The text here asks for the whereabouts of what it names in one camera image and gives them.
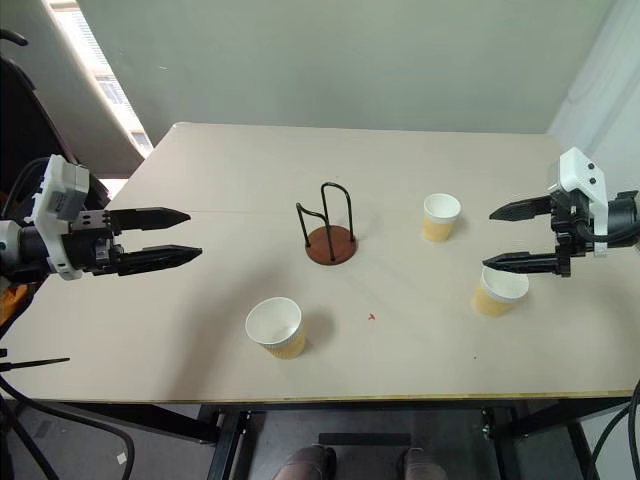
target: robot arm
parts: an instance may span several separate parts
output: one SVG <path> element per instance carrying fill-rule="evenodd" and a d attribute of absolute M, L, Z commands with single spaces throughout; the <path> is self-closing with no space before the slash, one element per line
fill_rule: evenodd
<path fill-rule="evenodd" d="M 560 156 L 552 174 L 549 195 L 509 203 L 489 218 L 514 222 L 550 214 L 555 253 L 504 253 L 485 260 L 484 265 L 514 273 L 552 272 L 570 277 L 571 257 L 584 257 L 587 252 L 602 257 L 607 248 L 633 245 L 640 250 L 637 190 L 618 193 L 607 202 L 604 173 L 577 148 Z"/>
<path fill-rule="evenodd" d="M 131 275 L 177 267 L 202 249 L 165 245 L 125 253 L 114 237 L 124 230 L 169 228 L 189 215 L 167 208 L 82 210 L 89 189 L 89 172 L 52 155 L 34 206 L 20 227 L 0 221 L 2 275 L 11 283 L 33 283 L 49 273 L 75 280 L 82 272 Z"/>

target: table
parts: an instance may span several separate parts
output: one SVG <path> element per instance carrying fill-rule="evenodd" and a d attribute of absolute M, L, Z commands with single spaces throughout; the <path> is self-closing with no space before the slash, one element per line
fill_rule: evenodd
<path fill-rule="evenodd" d="M 470 305 L 482 259 L 552 251 L 548 217 L 488 215 L 544 194 L 560 153 L 547 135 L 176 124 L 108 208 L 188 212 L 189 222 L 122 243 L 203 254 L 138 276 L 50 278 L 3 346 L 12 361 L 71 362 L 7 379 L 39 399 L 249 409 L 629 396 L 640 364 L 633 249 L 577 259 L 570 280 L 531 276 L 530 295 L 503 317 Z M 307 258 L 295 211 L 298 201 L 321 209 L 324 181 L 348 189 L 359 241 L 333 267 Z M 463 212 L 450 240 L 431 244 L 420 238 L 422 200 L 438 191 Z M 345 225 L 344 197 L 328 201 L 332 223 Z M 303 310 L 308 345 L 295 360 L 244 333 L 248 311 L 271 296 Z"/>

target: cup rim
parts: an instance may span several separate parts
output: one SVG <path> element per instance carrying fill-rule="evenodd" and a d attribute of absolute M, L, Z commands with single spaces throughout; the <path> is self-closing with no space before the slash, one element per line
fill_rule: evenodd
<path fill-rule="evenodd" d="M 513 278 L 518 282 L 516 285 L 518 287 L 517 290 L 512 295 L 505 292 L 498 293 L 495 288 L 490 285 L 488 280 L 490 275 L 504 276 L 505 278 L 508 276 L 509 278 Z M 513 303 L 524 297 L 529 291 L 529 277 L 522 273 L 503 272 L 485 266 L 482 267 L 481 280 L 482 288 L 487 295 L 502 303 Z"/>
<path fill-rule="evenodd" d="M 251 332 L 249 331 L 249 321 L 250 321 L 251 317 L 255 314 L 255 312 L 258 309 L 263 307 L 265 304 L 273 303 L 273 302 L 276 302 L 276 301 L 278 301 L 278 302 L 279 301 L 286 301 L 287 303 L 290 303 L 293 306 L 295 306 L 296 312 L 297 312 L 296 313 L 296 315 L 297 315 L 297 319 L 296 319 L 297 325 L 296 325 L 295 331 L 294 331 L 294 333 L 289 334 L 289 335 L 287 335 L 287 336 L 285 336 L 285 337 L 283 337 L 283 338 L 281 338 L 279 340 L 276 340 L 274 342 L 265 342 L 263 340 L 259 340 L 254 335 L 252 335 Z M 247 314 L 247 316 L 245 318 L 244 329 L 245 329 L 245 332 L 247 333 L 247 336 L 251 340 L 253 340 L 254 342 L 259 343 L 260 345 L 266 345 L 266 346 L 273 347 L 273 346 L 279 346 L 279 345 L 283 345 L 283 344 L 288 343 L 291 340 L 291 338 L 293 338 L 295 336 L 295 334 L 298 332 L 298 330 L 300 329 L 300 325 L 301 324 L 302 324 L 302 309 L 300 308 L 300 306 L 295 301 L 293 301 L 292 299 L 290 299 L 288 297 L 271 297 L 271 298 L 267 298 L 265 300 L 262 300 L 261 302 L 259 302 L 257 305 L 255 305 L 251 309 L 251 311 Z"/>
<path fill-rule="evenodd" d="M 447 201 L 452 202 L 452 206 L 454 208 L 454 212 L 448 215 L 439 215 L 433 211 L 433 208 L 428 203 L 435 198 L 446 199 Z M 422 207 L 424 208 L 424 214 L 434 223 L 451 223 L 453 222 L 462 211 L 462 204 L 460 200 L 449 193 L 432 193 L 427 195 L 422 203 Z"/>

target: brown wooden base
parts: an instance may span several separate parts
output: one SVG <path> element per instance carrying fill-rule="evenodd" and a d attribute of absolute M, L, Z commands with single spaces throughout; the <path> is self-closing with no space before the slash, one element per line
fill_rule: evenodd
<path fill-rule="evenodd" d="M 321 265 L 338 265 L 346 262 L 358 249 L 358 241 L 354 238 L 350 239 L 349 230 L 344 227 L 331 225 L 331 242 L 333 244 L 333 253 L 335 260 L 331 260 L 329 253 L 329 242 L 327 239 L 327 230 L 324 227 L 316 228 L 309 235 L 310 247 L 306 247 L 307 255 L 316 263 Z"/>

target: black chair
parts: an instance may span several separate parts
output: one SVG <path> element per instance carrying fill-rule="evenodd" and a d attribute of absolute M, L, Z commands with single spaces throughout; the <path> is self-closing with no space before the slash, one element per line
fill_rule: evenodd
<path fill-rule="evenodd" d="M 25 46 L 27 40 L 9 30 L 0 30 L 0 38 Z M 35 85 L 12 60 L 0 55 L 0 189 L 8 193 L 25 164 L 33 159 L 62 155 L 68 162 L 79 164 L 78 159 L 60 135 L 35 94 Z M 15 197 L 19 203 L 8 218 L 22 223 L 31 212 L 31 196 L 40 183 L 43 169 L 35 169 L 25 179 L 23 188 Z M 109 202 L 108 191 L 93 175 L 85 200 L 87 210 L 100 210 Z"/>

